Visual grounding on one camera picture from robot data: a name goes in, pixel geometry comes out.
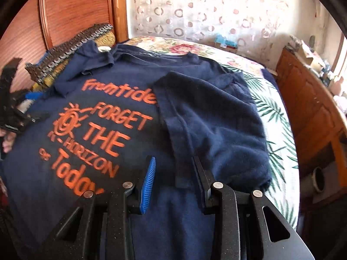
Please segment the navy blue printed t-shirt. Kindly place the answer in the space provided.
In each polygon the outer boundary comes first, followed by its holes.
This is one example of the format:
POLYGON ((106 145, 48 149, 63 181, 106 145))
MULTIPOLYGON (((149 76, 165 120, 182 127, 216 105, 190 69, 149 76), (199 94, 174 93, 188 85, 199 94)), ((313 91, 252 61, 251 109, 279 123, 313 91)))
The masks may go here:
POLYGON ((148 212, 131 219, 137 259, 209 259, 213 217, 198 207, 193 158, 232 189, 268 188, 262 120, 242 73, 188 53, 88 42, 30 109, 2 163, 14 234, 34 251, 86 191, 110 193, 156 158, 148 212))

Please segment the floral and palm-leaf bedspread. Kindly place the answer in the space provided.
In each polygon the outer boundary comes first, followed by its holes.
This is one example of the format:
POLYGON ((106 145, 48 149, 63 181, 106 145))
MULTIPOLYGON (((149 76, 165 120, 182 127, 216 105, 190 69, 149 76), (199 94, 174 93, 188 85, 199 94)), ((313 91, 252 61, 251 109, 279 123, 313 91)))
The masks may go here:
POLYGON ((298 158, 285 105, 271 74, 255 61, 195 42, 140 36, 128 40, 126 44, 166 55, 191 52, 212 59, 232 72, 243 74, 265 129, 272 173, 272 182, 265 194, 296 228, 300 195, 298 158))

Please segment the grey waste bin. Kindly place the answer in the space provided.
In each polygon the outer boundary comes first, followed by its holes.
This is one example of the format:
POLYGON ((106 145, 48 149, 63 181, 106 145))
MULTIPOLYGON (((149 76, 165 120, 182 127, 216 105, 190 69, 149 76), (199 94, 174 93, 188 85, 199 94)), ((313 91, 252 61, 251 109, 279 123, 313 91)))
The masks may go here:
POLYGON ((325 176, 320 167, 316 167, 313 172, 300 180, 300 195, 302 198, 322 193, 324 189, 325 176))

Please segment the wooden headboard wardrobe panel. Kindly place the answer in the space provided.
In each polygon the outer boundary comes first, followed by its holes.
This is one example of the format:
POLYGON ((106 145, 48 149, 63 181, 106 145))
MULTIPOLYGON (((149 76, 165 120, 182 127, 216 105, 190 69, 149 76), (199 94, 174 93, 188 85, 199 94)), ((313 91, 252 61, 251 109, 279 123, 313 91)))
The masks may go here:
POLYGON ((126 0, 24 0, 9 24, 1 20, 1 66, 21 59, 11 90, 33 85, 26 63, 38 62, 54 46, 106 22, 113 26, 117 43, 128 39, 126 0))

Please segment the long wooden cabinet desk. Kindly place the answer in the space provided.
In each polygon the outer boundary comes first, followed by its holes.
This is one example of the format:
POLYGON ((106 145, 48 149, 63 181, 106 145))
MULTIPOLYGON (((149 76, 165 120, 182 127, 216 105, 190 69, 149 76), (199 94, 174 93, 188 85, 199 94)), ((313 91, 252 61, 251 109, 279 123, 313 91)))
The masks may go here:
POLYGON ((346 116, 321 80, 288 48, 283 48, 276 72, 301 177, 334 162, 338 187, 334 196, 346 193, 346 116))

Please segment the blue tissue box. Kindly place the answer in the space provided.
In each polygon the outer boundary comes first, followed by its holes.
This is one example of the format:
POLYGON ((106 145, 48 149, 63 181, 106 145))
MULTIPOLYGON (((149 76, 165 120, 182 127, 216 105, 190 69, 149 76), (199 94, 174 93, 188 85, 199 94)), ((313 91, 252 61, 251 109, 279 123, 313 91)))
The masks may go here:
POLYGON ((215 44, 221 48, 237 49, 238 44, 228 38, 224 37, 221 34, 217 34, 215 37, 215 44))

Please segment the circle-patterned sheer curtain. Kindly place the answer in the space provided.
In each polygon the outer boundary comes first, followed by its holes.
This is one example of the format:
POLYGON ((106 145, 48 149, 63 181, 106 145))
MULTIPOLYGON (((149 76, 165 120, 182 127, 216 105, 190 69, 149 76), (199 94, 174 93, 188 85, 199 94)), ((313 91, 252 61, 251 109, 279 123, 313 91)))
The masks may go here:
POLYGON ((131 35, 213 42, 242 49, 273 44, 292 27, 299 0, 127 0, 131 35))

